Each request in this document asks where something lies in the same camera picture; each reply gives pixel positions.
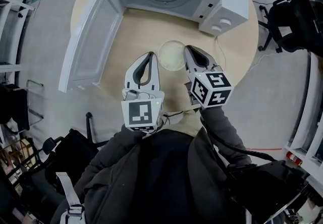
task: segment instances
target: wooden tabletop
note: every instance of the wooden tabletop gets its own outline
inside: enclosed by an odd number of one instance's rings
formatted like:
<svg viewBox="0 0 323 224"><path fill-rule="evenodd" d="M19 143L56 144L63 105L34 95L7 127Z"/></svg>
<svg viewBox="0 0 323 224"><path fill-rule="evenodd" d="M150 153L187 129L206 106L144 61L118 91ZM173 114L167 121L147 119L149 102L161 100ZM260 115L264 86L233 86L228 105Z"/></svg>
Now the wooden tabletop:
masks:
<svg viewBox="0 0 323 224"><path fill-rule="evenodd" d="M71 31L87 0L76 0L71 18ZM125 72L142 54L158 53L167 41L178 40L200 47L221 65L233 85L247 73L258 44L258 20L253 2L249 0L249 20L219 36L218 39L198 30L198 23L175 16L127 9L112 44L100 86L113 98L122 101ZM171 72L158 64L160 90L165 93L164 111L182 111L190 104L184 83L185 69Z"/></svg>

